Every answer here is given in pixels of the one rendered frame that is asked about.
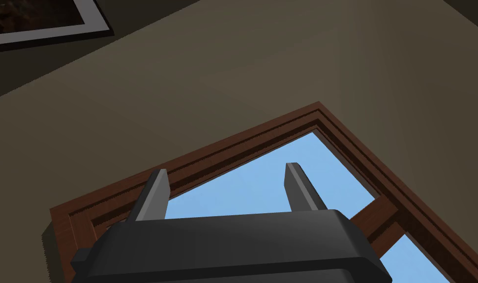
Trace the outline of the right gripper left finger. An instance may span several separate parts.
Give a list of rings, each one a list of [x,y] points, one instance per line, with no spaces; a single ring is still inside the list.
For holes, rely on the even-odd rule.
[[[167,170],[154,170],[135,203],[135,221],[164,219],[169,197],[170,184]]]

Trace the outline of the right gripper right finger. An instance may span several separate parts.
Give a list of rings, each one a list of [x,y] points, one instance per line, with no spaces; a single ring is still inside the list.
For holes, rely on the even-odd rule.
[[[298,163],[286,164],[284,189],[293,212],[327,210],[327,206]]]

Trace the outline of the brown wooden framed window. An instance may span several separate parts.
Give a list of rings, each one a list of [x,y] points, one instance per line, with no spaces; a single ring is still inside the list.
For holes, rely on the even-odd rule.
[[[319,102],[160,164],[168,218],[286,211],[287,162],[364,231],[395,282],[478,283],[476,252]]]

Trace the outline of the dark picture in white frame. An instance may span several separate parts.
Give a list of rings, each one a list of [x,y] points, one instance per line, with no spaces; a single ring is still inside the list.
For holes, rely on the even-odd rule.
[[[0,0],[0,52],[114,34],[97,0]]]

